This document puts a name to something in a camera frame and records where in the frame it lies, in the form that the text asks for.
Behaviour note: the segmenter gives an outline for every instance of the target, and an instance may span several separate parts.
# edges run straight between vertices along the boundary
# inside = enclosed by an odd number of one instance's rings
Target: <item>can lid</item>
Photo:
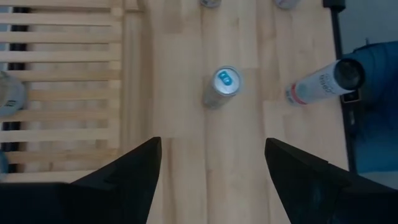
[[[240,73],[231,66],[221,67],[213,77],[215,90],[222,95],[235,95],[242,84]]]
[[[335,80],[345,90],[357,90],[365,82],[365,70],[356,60],[345,58],[336,64]]]

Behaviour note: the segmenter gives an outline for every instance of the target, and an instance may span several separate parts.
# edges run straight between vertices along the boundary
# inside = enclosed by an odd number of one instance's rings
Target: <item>can pull tab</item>
[[[226,71],[222,71],[218,74],[218,78],[224,83],[226,86],[232,85],[232,78]]]

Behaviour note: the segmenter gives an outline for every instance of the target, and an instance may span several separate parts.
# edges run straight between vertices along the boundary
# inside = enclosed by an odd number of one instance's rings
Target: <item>blue object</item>
[[[361,63],[366,77],[354,139],[357,170],[398,170],[398,42],[367,45],[343,58]]]
[[[0,180],[8,173],[8,160],[6,155],[0,151]]]
[[[226,71],[220,72],[220,74],[218,74],[218,78],[224,83],[224,85],[232,85],[232,78],[230,77],[230,75],[228,75]]]

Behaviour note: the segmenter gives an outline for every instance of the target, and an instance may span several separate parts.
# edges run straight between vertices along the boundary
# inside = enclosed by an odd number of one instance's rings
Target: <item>aluminum can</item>
[[[25,86],[17,78],[0,71],[0,117],[16,113],[25,101]]]
[[[221,0],[200,0],[200,3],[206,7],[214,8],[221,4]]]
[[[293,9],[300,0],[274,0],[281,9]]]
[[[205,88],[203,103],[207,108],[217,109],[239,93],[243,85],[242,76],[232,66],[219,68]]]
[[[342,59],[289,85],[285,96],[291,105],[306,105],[351,93],[362,86],[364,78],[364,68],[359,62]]]

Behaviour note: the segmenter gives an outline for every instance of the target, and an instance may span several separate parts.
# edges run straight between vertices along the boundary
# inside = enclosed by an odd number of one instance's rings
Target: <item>wooden slat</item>
[[[0,6],[35,7],[42,9],[109,9],[109,0],[0,0]],[[141,11],[137,0],[126,0],[126,10]]]
[[[114,34],[76,34],[70,32],[0,32],[1,43],[26,44],[106,44],[118,41]]]
[[[0,142],[79,141],[109,138],[109,129],[2,131]]]
[[[108,14],[24,14],[0,13],[0,24],[10,25],[55,25],[55,26],[110,26]]]
[[[124,36],[124,14],[125,12],[122,11],[124,8],[124,0],[112,0],[110,1],[111,5],[111,15],[113,19],[117,22],[115,22],[111,26],[112,32],[115,34],[119,34],[120,39],[119,42],[111,43],[109,45],[109,51],[112,52],[112,54],[115,55],[120,55],[120,58],[123,56],[123,36]],[[122,60],[113,60],[112,62],[108,63],[108,68],[111,70],[122,70],[123,69],[123,61]],[[108,82],[108,87],[109,88],[120,88],[121,86],[121,81],[116,81],[116,80],[110,80]],[[114,110],[119,110],[121,106],[121,99],[110,99],[108,101],[108,107],[112,108]],[[120,130],[120,120],[122,117],[119,118],[110,118],[108,120],[108,127],[111,130],[111,135],[109,137],[109,141],[107,142],[109,147],[113,148],[120,148],[120,142],[121,142],[121,130]]]
[[[107,81],[119,80],[120,71],[7,71],[22,82]]]
[[[10,164],[105,160],[116,159],[118,156],[118,149],[53,149],[46,152],[7,152],[6,156]]]
[[[8,174],[4,182],[5,183],[26,183],[26,182],[70,183],[94,171],[95,170]]]
[[[1,52],[0,62],[108,62],[120,55],[106,51]]]
[[[31,101],[65,101],[65,100],[102,100],[119,98],[119,90],[30,90],[28,99]]]
[[[94,121],[118,118],[118,110],[73,110],[73,111],[39,111],[21,110],[12,116],[0,118],[0,122],[13,121]]]

